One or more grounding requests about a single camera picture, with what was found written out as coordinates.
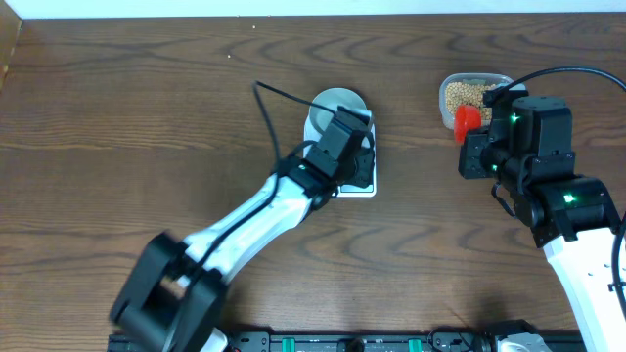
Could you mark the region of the red measuring scoop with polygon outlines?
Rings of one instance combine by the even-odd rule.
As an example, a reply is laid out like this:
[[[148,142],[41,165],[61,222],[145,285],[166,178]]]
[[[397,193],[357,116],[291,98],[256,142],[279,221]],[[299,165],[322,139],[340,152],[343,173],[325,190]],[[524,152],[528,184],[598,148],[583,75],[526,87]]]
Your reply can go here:
[[[459,105],[455,113],[454,138],[458,144],[465,141],[467,134],[482,125],[480,110],[471,105]]]

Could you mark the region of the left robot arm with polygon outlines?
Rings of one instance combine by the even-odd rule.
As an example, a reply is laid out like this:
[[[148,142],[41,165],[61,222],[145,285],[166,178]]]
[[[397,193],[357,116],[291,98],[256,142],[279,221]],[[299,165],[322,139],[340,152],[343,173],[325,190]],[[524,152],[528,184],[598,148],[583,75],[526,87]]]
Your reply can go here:
[[[278,159],[263,187],[222,220],[181,241],[154,237],[112,305],[112,323],[145,351],[226,350],[218,324],[230,282],[339,184],[296,152]]]

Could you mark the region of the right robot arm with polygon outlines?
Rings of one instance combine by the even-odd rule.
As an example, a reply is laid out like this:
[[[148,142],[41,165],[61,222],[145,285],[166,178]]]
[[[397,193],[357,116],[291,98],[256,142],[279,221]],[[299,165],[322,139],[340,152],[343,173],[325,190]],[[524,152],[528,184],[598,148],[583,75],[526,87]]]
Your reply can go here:
[[[625,219],[605,184],[575,171],[565,100],[488,92],[493,116],[466,134],[459,172],[492,178],[556,272],[589,351],[625,348]]]

